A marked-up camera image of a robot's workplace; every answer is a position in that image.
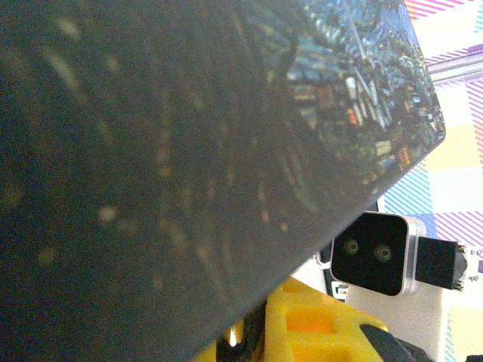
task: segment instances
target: yellow 3d-printed part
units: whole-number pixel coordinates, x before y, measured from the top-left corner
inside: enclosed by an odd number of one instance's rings
[[[217,362],[217,341],[210,343],[210,345],[196,358],[193,358],[191,362]]]
[[[290,278],[268,298],[264,362],[383,362],[360,330],[383,322]]]

